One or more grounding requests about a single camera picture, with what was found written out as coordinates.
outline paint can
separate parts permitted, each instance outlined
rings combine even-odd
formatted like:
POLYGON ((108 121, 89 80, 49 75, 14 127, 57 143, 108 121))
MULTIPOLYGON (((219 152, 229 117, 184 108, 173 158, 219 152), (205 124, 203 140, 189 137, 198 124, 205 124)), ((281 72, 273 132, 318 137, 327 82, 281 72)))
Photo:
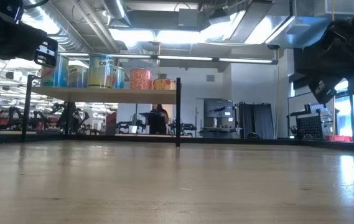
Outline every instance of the paint can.
POLYGON ((69 66, 67 86, 74 88, 86 88, 88 83, 88 69, 81 65, 69 66))
POLYGON ((91 54, 88 69, 88 87, 112 88, 113 57, 105 54, 91 54))
POLYGON ((176 90, 177 82, 169 78, 158 78, 153 81, 154 90, 176 90))
POLYGON ((133 90, 151 90, 152 72, 146 69, 137 68, 129 72, 130 89, 133 90))
POLYGON ((124 68, 114 66, 112 76, 113 88, 124 88, 124 78, 126 76, 124 68))
POLYGON ((41 86, 45 87, 67 87, 69 58, 64 55, 57 56, 55 68, 41 68, 41 86))

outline window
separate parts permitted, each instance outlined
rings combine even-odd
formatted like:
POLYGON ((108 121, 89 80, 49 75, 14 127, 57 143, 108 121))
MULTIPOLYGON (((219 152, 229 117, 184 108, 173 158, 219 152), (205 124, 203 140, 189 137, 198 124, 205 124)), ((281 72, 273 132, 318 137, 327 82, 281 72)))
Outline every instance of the window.
POLYGON ((335 107, 339 110, 337 113, 337 134, 352 137, 350 97, 337 98, 335 107))

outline wooden floor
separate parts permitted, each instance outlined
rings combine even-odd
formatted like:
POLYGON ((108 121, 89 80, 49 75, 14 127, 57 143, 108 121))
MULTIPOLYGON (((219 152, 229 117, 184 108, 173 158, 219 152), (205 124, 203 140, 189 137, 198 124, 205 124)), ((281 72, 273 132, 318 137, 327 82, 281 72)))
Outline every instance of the wooden floor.
POLYGON ((354 153, 298 146, 3 144, 0 223, 354 224, 354 153))

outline white wall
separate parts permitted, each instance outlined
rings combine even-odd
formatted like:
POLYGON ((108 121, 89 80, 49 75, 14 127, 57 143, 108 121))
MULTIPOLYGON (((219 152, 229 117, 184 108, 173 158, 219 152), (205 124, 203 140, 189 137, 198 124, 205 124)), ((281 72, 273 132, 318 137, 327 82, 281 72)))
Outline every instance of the white wall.
POLYGON ((223 74, 222 98, 232 100, 232 64, 229 64, 223 74))
POLYGON ((285 50, 284 56, 279 60, 278 84, 277 65, 233 63, 224 71, 223 97, 226 100, 233 100, 233 103, 270 103, 275 129, 279 117, 277 135, 279 138, 287 138, 288 76, 294 72, 293 64, 292 50, 285 50))
POLYGON ((216 68, 161 68, 161 72, 173 80, 181 78, 181 119, 184 123, 195 124, 197 98, 223 98, 223 74, 216 68), (207 82, 207 75, 215 75, 215 81, 207 82))

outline ceiling light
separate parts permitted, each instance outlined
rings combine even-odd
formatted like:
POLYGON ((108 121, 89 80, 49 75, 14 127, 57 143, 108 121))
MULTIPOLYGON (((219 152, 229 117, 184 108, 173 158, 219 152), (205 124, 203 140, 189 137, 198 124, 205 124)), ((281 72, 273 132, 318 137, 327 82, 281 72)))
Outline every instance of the ceiling light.
POLYGON ((273 60, 261 60, 261 59, 248 59, 248 58, 220 58, 220 62, 236 62, 236 63, 263 63, 272 64, 273 60))
POLYGON ((268 39, 265 40, 265 44, 270 43, 274 40, 286 27, 288 27, 295 19, 295 16, 292 16, 287 22, 285 22, 280 28, 278 28, 268 39))
POLYGON ((196 44, 203 42, 200 33, 195 31, 162 30, 156 40, 165 44, 196 44))
POLYGON ((150 59, 150 55, 128 55, 128 54, 108 54, 114 58, 150 59))
POLYGON ((200 36, 206 42, 223 40, 224 34, 230 29, 231 22, 221 22, 213 24, 200 31, 200 36))
POLYGON ((134 45, 140 41, 153 41, 155 39, 151 30, 117 30, 109 29, 114 40, 123 41, 126 45, 134 45))
POLYGON ((272 22, 268 16, 256 26, 245 44, 262 44, 272 34, 272 22))
POLYGON ((341 91, 341 90, 346 90, 348 88, 348 81, 342 81, 339 84, 337 84, 334 89, 336 91, 341 91))
POLYGON ((246 11, 240 11, 238 13, 234 13, 231 15, 231 26, 227 32, 224 33, 223 40, 230 39, 233 33, 235 32, 236 28, 238 27, 240 21, 243 19, 246 11))
POLYGON ((60 53, 64 56, 72 56, 72 57, 88 57, 90 54, 87 53, 60 53))
POLYGON ((159 55, 158 59, 169 59, 169 60, 198 60, 198 61, 211 61, 213 58, 210 57, 186 57, 186 56, 166 56, 159 55))

